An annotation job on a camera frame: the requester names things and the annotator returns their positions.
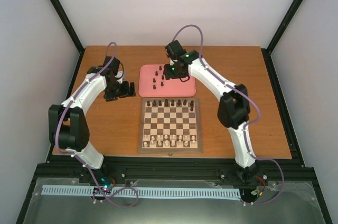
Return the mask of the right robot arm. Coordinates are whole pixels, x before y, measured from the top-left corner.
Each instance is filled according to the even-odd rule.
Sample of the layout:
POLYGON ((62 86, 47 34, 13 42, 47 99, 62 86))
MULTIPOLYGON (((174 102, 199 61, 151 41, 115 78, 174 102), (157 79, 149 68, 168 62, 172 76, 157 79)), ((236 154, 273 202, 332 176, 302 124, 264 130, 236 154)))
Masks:
POLYGON ((250 104, 247 88, 236 85, 214 70, 195 50, 187 52, 175 40, 165 47, 170 63, 164 65, 165 78, 193 77, 206 86, 219 101, 217 117, 228 129, 235 151, 236 176, 241 184, 251 182, 257 173, 249 135, 250 104))

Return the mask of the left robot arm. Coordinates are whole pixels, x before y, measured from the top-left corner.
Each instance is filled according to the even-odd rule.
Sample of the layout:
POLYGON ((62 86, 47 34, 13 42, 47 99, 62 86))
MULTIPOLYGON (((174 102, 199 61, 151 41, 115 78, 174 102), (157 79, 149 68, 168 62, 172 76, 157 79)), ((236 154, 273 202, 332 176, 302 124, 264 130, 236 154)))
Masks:
POLYGON ((103 164, 104 156, 90 143, 86 113, 95 99, 103 93, 106 102, 135 96, 135 84, 124 79, 122 63, 106 57, 103 65, 91 67, 78 89, 62 104, 48 110, 49 140, 60 154, 77 158, 92 169, 91 176, 98 183, 110 177, 103 164))

